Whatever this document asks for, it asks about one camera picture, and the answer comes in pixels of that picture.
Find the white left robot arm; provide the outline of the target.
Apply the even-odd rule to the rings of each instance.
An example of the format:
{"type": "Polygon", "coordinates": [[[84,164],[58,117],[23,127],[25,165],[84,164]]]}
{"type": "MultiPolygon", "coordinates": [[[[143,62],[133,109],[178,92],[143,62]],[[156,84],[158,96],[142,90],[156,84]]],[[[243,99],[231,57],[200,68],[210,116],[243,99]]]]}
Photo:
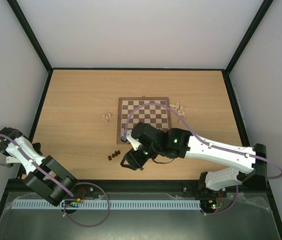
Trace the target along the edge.
{"type": "Polygon", "coordinates": [[[0,130],[0,152],[20,163],[26,177],[23,183],[53,206],[72,192],[78,180],[52,156],[43,156],[40,143],[31,143],[19,130],[4,127],[0,130]]]}

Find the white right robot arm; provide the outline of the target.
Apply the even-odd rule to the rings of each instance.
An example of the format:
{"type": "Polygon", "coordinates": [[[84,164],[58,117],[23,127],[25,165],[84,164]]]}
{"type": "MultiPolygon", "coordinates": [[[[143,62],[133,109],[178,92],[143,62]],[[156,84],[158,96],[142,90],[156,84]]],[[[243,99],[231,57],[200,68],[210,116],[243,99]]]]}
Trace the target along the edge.
{"type": "Polygon", "coordinates": [[[267,184],[266,146],[234,146],[194,136],[190,131],[171,128],[163,131],[148,123],[138,123],[127,130],[121,141],[131,144],[121,166],[142,170],[149,160],[162,156],[169,159],[201,159],[225,165],[219,171],[201,173],[197,189],[205,196],[226,187],[243,185],[254,190],[265,190],[267,184]]]}

